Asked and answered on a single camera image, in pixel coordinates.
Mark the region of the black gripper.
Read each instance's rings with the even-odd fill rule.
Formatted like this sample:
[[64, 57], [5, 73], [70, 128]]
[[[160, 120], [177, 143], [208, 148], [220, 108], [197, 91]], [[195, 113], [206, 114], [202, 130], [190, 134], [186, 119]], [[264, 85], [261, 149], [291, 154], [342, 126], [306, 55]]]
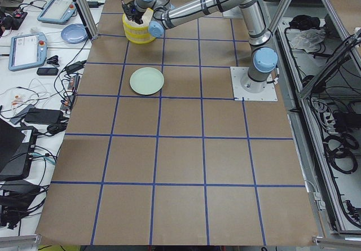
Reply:
[[136, 8], [134, 0], [128, 3], [122, 3], [122, 8], [128, 20], [133, 21], [139, 25], [143, 24], [144, 12], [141, 12]]

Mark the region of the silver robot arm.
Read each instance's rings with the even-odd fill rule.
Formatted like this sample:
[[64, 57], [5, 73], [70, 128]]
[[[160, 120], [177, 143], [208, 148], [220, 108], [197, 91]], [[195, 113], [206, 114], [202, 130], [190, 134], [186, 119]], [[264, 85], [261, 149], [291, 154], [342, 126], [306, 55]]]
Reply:
[[148, 32], [156, 38], [167, 29], [235, 7], [242, 13], [253, 52], [268, 47], [272, 37], [258, 0], [193, 0], [178, 7], [174, 7], [170, 0], [132, 0], [128, 3], [121, 0], [121, 3], [126, 17], [137, 24], [143, 24], [142, 16], [151, 9], [153, 14]]

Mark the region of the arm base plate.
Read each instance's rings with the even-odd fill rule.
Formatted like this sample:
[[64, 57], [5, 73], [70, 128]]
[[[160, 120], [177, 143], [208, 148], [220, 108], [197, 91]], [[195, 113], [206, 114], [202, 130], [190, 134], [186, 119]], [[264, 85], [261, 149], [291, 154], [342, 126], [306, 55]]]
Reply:
[[235, 101], [277, 102], [272, 75], [266, 81], [255, 82], [248, 76], [248, 67], [230, 67]]

